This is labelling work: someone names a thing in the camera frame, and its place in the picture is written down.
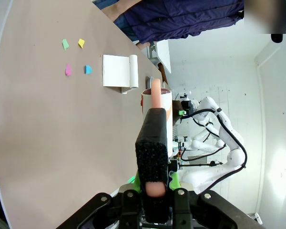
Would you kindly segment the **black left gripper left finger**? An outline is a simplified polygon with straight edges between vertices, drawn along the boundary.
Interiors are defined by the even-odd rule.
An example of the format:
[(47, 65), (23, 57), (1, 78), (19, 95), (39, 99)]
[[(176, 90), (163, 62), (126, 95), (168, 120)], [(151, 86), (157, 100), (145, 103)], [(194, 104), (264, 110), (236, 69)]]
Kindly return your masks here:
[(119, 229), (139, 229), (141, 208), (140, 180), (136, 174), (115, 196), (96, 194), (58, 228), (105, 229), (118, 222)]

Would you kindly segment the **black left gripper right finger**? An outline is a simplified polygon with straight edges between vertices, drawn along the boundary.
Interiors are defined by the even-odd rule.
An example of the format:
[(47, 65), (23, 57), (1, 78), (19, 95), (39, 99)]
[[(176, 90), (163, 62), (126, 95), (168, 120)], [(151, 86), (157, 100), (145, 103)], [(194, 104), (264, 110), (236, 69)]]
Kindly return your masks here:
[(212, 190), (199, 195), (175, 187), (171, 195), (172, 228), (193, 229), (193, 220), (207, 229), (262, 229), (263, 226)]

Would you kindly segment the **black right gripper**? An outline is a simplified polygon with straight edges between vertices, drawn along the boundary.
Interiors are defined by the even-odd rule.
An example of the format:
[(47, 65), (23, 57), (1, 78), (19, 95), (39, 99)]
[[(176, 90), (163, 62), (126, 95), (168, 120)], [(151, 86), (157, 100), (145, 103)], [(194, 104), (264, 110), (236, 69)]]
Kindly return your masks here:
[(180, 115), (193, 117), (194, 106), (190, 100), (181, 101), (182, 110), (180, 111)]

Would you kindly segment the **person's right hand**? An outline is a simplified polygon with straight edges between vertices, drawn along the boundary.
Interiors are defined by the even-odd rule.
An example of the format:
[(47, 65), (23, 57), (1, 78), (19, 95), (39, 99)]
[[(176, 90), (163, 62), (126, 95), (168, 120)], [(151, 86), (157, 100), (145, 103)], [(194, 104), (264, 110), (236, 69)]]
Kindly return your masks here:
[(101, 10), (112, 22), (117, 20), (124, 12), (123, 1), (119, 0), (117, 3), (105, 7)]

